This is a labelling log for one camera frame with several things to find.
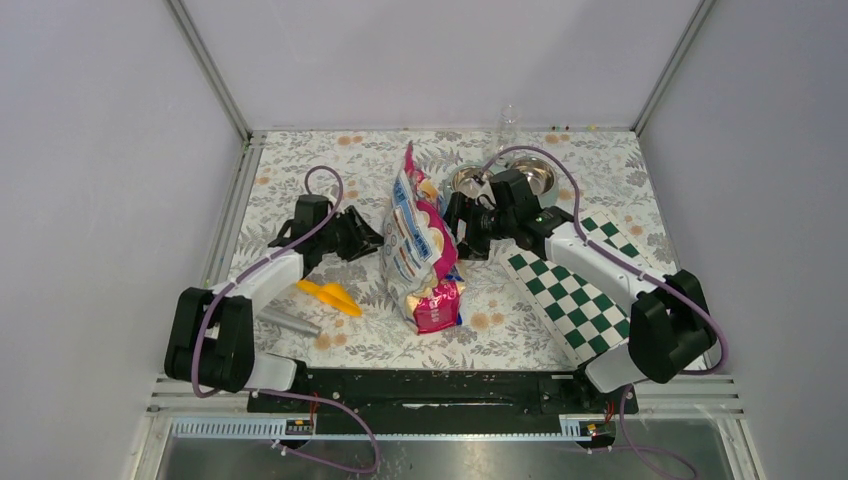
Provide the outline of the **pink pet food bag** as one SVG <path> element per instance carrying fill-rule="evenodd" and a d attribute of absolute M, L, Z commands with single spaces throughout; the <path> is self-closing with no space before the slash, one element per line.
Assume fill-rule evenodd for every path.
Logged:
<path fill-rule="evenodd" d="M 415 333 L 431 334 L 462 323 L 465 280 L 459 252 L 441 215 L 443 197 L 417 164 L 408 143 L 383 218 L 381 272 L 391 298 Z"/>

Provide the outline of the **orange plastic scoop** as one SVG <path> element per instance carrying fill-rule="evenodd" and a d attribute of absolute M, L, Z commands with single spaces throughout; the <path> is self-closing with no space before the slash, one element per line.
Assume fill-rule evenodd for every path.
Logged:
<path fill-rule="evenodd" d="M 352 317 L 360 317 L 362 309 L 354 298 L 338 283 L 316 284 L 308 280 L 300 280 L 296 287 L 316 298 L 320 302 Z"/>

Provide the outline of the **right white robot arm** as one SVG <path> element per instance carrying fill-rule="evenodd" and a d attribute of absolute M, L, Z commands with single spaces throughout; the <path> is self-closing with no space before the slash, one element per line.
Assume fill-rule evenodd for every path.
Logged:
<path fill-rule="evenodd" d="M 674 275 L 638 265 L 588 236 L 575 213 L 544 207 L 525 174 L 504 170 L 493 175 L 489 195 L 452 192 L 444 219 L 458 237 L 463 259 L 487 258 L 493 240 L 516 245 L 577 274 L 629 311 L 625 345 L 595 355 L 581 366 L 573 386 L 575 402 L 597 412 L 613 391 L 650 380 L 664 384 L 684 372 L 719 339 L 708 321 L 698 279 L 688 271 Z"/>

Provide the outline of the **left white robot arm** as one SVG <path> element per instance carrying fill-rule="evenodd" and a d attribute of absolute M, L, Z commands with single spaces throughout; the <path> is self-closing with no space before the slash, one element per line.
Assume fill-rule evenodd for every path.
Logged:
<path fill-rule="evenodd" d="M 297 375 L 295 360 L 255 348 L 255 317 L 324 256 L 354 261 L 382 244 L 382 236 L 354 207 L 340 211 L 325 196 L 299 196 L 293 218 L 255 264 L 210 289 L 189 287 L 180 294 L 165 352 L 166 376 L 191 383 L 199 397 L 272 390 L 285 410 L 301 409 L 311 387 Z"/>

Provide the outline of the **green double pet bowl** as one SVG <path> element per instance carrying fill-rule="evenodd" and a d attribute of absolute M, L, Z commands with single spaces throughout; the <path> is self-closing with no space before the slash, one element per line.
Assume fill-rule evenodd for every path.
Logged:
<path fill-rule="evenodd" d="M 530 155 L 520 156 L 517 159 L 508 159 L 503 165 L 495 163 L 485 172 L 480 173 L 482 166 L 482 162 L 464 164 L 448 174 L 442 183 L 441 190 L 443 211 L 446 210 L 447 203 L 455 192 L 463 193 L 471 199 L 486 196 L 487 200 L 484 204 L 488 208 L 493 208 L 495 203 L 489 182 L 492 176 L 502 171 L 522 173 L 542 207 L 556 204 L 559 191 L 558 176 L 542 159 Z"/>

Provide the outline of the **floral table mat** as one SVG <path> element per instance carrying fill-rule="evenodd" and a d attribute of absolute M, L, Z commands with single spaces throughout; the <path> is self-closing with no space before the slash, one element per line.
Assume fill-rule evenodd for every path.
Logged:
<path fill-rule="evenodd" d="M 567 211 L 579 207 L 584 229 L 594 239 L 657 269 L 676 271 L 633 133 L 524 132 L 516 141 L 540 147 L 563 162 L 556 172 L 556 203 Z M 259 258 L 307 189 L 343 194 L 369 225 L 380 228 L 408 143 L 419 167 L 441 186 L 455 168 L 479 162 L 489 142 L 486 132 L 268 133 L 259 144 L 261 156 L 231 273 L 240 273 Z M 511 247 L 516 247 L 511 241 L 495 241 L 487 261 L 463 263 L 462 323 L 421 335 L 403 320 L 387 291 L 377 255 L 350 263 L 329 255 L 310 280 L 343 286 L 362 315 L 346 315 L 290 288 L 273 307 L 315 323 L 321 335 L 307 338 L 259 323 L 256 345 L 312 367 L 570 370 L 573 367 L 499 263 Z"/>

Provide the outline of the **clear plastic bottle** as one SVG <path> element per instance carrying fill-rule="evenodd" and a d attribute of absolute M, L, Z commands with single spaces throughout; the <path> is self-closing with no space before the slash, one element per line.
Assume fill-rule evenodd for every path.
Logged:
<path fill-rule="evenodd" d="M 493 135 L 493 154 L 500 154 L 515 143 L 520 131 L 520 119 L 519 109 L 512 104 L 508 104 L 500 110 Z"/>

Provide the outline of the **grey metal cylinder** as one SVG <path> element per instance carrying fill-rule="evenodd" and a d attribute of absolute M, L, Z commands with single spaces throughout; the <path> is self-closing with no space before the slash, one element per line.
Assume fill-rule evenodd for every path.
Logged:
<path fill-rule="evenodd" d="M 266 307 L 256 315 L 256 318 L 261 322 L 270 323 L 310 338 L 317 338 L 322 333 L 322 329 L 316 324 L 273 308 Z"/>

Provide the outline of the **green white checkerboard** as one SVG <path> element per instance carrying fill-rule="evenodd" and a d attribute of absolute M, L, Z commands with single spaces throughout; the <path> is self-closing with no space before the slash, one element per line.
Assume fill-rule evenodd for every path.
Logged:
<path fill-rule="evenodd" d="M 506 250 L 499 263 L 569 366 L 627 342 L 629 311 L 580 275 L 518 247 Z"/>

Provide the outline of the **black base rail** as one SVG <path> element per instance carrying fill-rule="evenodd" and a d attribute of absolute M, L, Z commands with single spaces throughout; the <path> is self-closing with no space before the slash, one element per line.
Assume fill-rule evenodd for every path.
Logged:
<path fill-rule="evenodd" d="M 376 434 L 557 434 L 560 419 L 604 422 L 635 414 L 634 393 L 598 393 L 567 372 L 308 368 L 298 373 L 295 398 L 260 393 L 251 413 L 303 414 L 322 435 L 359 434 L 360 425 L 332 406 L 310 407 L 305 396 L 335 400 Z"/>

